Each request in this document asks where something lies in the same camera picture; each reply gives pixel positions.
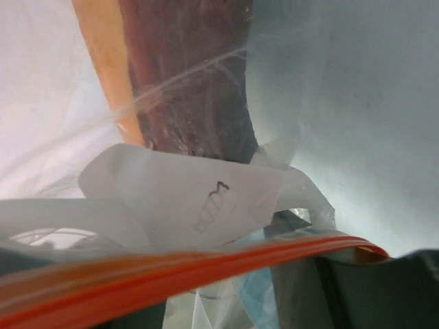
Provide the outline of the clear zip bag orange seal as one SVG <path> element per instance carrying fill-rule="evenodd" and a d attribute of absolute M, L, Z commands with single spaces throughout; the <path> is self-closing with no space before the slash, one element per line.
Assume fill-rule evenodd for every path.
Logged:
<path fill-rule="evenodd" d="M 164 256 L 162 328 L 193 328 L 195 291 L 334 252 L 388 258 L 335 227 L 292 159 L 313 114 L 332 1 L 251 1 L 248 164 L 123 140 L 74 1 L 1 2 L 1 246 Z"/>

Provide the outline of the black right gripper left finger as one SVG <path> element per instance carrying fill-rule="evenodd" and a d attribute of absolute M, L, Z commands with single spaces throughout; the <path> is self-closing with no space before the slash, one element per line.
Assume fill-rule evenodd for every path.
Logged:
<path fill-rule="evenodd" d="M 2 328 L 162 328 L 164 256 L 1 246 Z"/>

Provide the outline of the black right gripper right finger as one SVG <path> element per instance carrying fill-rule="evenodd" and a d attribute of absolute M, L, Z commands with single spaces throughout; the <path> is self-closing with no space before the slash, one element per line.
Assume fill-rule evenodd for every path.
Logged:
<path fill-rule="evenodd" d="M 438 251 L 355 263 L 334 252 L 274 267 L 281 328 L 437 328 Z"/>

